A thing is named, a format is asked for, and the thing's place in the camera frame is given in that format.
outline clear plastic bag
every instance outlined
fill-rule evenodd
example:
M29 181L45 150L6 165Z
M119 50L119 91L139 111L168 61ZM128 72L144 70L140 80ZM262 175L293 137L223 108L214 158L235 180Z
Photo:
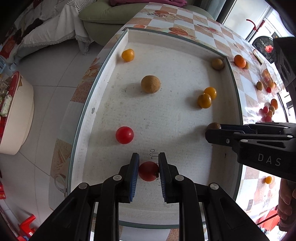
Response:
M279 73L275 73L269 63L265 62L261 65L260 74L264 87L270 87L273 93L278 93L285 88Z

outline beige bin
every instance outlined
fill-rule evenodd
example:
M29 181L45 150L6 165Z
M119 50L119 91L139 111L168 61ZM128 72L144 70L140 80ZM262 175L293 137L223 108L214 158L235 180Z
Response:
M12 98L0 143L0 153L9 155L15 155L24 144L34 114L33 86L19 72L15 72L14 75L18 78L18 88Z

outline finger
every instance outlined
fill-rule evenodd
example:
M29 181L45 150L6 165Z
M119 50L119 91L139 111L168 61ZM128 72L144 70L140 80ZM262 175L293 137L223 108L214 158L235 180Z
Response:
M288 232L290 228L291 228L291 225L285 224L282 220L279 221L279 230Z
M282 220L287 220L288 215L284 214L280 209L278 209L278 215Z
M288 187L288 181L286 179L281 179L279 195L286 204L290 205L292 199L292 191Z
M279 210L288 216L292 215L292 206L286 204L281 198L279 198Z

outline checkered tablecloth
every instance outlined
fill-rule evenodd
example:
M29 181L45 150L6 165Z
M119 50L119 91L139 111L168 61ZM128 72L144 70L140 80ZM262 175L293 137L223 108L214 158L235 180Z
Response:
M76 127L90 88L108 53L126 27L145 28L178 35L180 37L203 43L204 45L207 45L208 47L226 55L231 63L232 72L237 84L244 124L260 121L262 116L259 113L259 110L267 105L271 99L278 99L277 94L268 94L265 90L258 91L256 89L255 85L257 81L261 79L261 64L253 55L254 47L250 45L250 43L246 42L238 34L234 33L225 26L203 15L171 5L150 3L137 13L126 25L124 25L124 27L122 27L121 30L119 30L117 34L115 34L114 37L106 44L86 71L81 83L76 88L64 116L52 158L49 192L55 193L55 195L53 195L55 199L59 196L57 192L60 191L57 191L57 188L54 185L54 178L60 174L67 177L67 170L69 167ZM240 69L234 64L233 59L237 54L242 55L249 63L250 68L248 70ZM284 109L280 104L278 110L273 116L273 120L275 122L286 122ZM252 168L244 167L244 173L242 175L242 182L238 195L241 207L245 206L245 202L248 203L249 200L254 199L254 195L258 195L259 191L257 191L257 186L260 186L259 182L262 182L261 179L264 177L262 176L263 174L261 174L262 177L259 175L259 171L257 171L257 175L256 171L257 170ZM247 184L251 179L253 180L252 187ZM244 197L245 202L242 200L240 203L240 197ZM260 197L256 204L266 202L264 198L265 197ZM277 196L273 195L268 198L270 203L274 203ZM51 207L55 208L55 205L59 202L60 200L53 200L49 203L50 205L53 203Z

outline pink cloth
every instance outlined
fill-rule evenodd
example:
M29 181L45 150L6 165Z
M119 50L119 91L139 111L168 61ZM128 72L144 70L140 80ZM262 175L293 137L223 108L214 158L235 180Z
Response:
M122 5L122 4L128 4L128 3L149 3L149 2L169 4L177 7L182 7L187 4L185 0L110 0L110 5L116 6L116 5Z

